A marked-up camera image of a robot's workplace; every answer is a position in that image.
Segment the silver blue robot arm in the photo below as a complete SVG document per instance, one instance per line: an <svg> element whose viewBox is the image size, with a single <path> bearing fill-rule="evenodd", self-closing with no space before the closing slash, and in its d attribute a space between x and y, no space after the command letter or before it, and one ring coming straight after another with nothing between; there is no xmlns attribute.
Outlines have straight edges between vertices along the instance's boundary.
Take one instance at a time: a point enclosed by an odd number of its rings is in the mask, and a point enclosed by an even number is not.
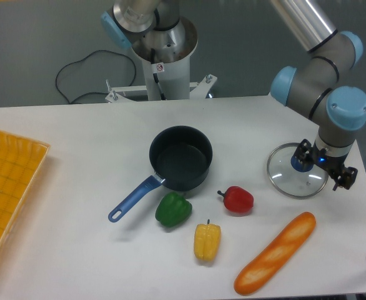
<svg viewBox="0 0 366 300"><path fill-rule="evenodd" d="M313 143L297 146L292 164L299 171L317 166L336 187L349 189L357 170L344 162L366 122L366 94L338 82L362 57L363 44L352 32L338 31L315 1L273 1L272 6L311 56L302 69L281 69L270 87L276 101L319 127ZM141 59L150 100L202 98L215 83L206 76L190 86L197 32L180 15L178 1L116 1L101 23L115 44Z"/></svg>

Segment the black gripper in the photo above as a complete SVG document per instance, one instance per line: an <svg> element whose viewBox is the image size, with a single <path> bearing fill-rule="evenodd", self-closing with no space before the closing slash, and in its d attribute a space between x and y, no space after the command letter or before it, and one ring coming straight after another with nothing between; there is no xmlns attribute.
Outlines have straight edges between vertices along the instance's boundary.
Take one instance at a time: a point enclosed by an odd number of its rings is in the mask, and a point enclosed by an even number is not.
<svg viewBox="0 0 366 300"><path fill-rule="evenodd" d="M348 154L348 147L318 147L316 143L311 144L307 139L303 139L294 152L294 158L300 164L307 164L308 171L317 166L329 172L329 176L335 182L333 190L336 191L339 187L349 190L357 178L358 169L345 167Z"/></svg>

